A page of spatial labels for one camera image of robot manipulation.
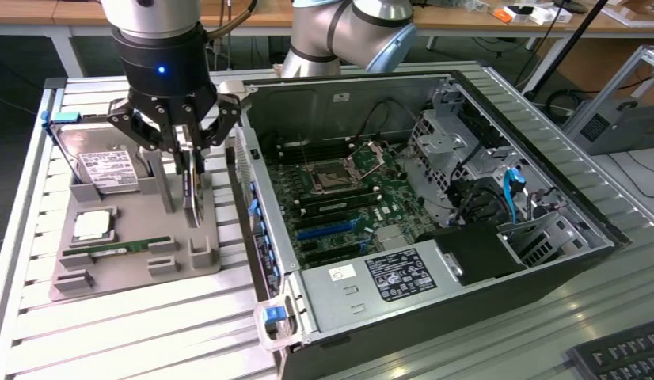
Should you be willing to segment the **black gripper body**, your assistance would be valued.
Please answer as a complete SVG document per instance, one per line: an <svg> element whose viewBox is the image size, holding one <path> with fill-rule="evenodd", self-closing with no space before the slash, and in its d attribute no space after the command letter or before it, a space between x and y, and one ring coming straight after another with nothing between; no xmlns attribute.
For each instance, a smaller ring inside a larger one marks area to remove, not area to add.
<svg viewBox="0 0 654 380"><path fill-rule="evenodd" d="M117 27L112 32L133 107L159 124L200 122L218 99L203 25L159 39L131 36Z"/></svg>

